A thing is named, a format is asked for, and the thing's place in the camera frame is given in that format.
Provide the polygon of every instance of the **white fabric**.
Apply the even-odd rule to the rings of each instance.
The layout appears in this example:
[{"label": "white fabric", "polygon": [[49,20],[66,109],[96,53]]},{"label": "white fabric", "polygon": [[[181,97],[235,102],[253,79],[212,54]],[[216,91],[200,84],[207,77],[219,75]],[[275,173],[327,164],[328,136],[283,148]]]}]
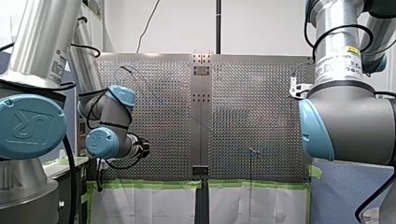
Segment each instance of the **white fabric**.
[{"label": "white fabric", "polygon": [[94,192],[91,224],[193,224],[195,189]]},{"label": "white fabric", "polygon": [[305,224],[307,191],[209,189],[211,224]]}]

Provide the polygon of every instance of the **metal bracket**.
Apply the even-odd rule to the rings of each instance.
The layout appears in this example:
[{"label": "metal bracket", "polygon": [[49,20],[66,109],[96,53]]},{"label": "metal bracket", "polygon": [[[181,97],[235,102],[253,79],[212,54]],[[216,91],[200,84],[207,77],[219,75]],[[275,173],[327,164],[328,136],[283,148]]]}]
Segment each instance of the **metal bracket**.
[{"label": "metal bracket", "polygon": [[194,66],[195,76],[209,76],[209,66]]},{"label": "metal bracket", "polygon": [[312,86],[312,84],[306,83],[297,84],[297,77],[291,77],[289,93],[291,97],[303,100]]},{"label": "metal bracket", "polygon": [[207,165],[193,165],[192,175],[208,175],[209,167]]}]

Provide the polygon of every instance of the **ur logo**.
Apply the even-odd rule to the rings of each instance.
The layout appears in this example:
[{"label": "ur logo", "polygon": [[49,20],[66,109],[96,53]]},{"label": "ur logo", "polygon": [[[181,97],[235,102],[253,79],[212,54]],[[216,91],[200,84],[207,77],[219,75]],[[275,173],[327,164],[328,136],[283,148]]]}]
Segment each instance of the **ur logo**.
[{"label": "ur logo", "polygon": [[7,135],[10,143],[46,145],[53,116],[30,110],[18,110]]}]

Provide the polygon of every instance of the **screw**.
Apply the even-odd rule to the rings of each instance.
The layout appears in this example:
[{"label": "screw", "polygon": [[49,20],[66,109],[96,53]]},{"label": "screw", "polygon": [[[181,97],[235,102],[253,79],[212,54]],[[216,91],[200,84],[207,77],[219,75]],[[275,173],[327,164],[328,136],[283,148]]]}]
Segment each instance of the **screw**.
[{"label": "screw", "polygon": [[8,105],[8,106],[13,106],[13,105],[14,105],[14,103],[12,102],[12,100],[6,100],[6,101],[5,101],[5,104]]}]

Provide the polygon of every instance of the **white wall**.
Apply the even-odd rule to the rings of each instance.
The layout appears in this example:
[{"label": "white wall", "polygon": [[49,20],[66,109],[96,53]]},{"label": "white wall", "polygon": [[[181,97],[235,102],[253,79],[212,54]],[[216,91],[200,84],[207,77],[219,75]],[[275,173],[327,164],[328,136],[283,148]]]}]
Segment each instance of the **white wall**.
[{"label": "white wall", "polygon": [[[156,0],[105,0],[105,51],[136,52]],[[215,48],[213,0],[162,0],[140,52],[208,53]]]},{"label": "white wall", "polygon": [[[157,0],[104,0],[104,50],[135,52]],[[223,54],[311,55],[304,40],[305,0],[223,0]],[[367,13],[359,22],[367,22]],[[315,29],[308,33],[315,41]],[[215,51],[216,0],[161,1],[143,37],[140,52],[208,53]],[[389,62],[395,57],[388,56]],[[396,90],[393,64],[364,80],[377,90]]]},{"label": "white wall", "polygon": [[[26,3],[27,0],[0,0],[0,46],[15,41]],[[103,50],[102,19],[95,16],[85,5],[81,8],[84,16],[88,18],[92,46]]]}]

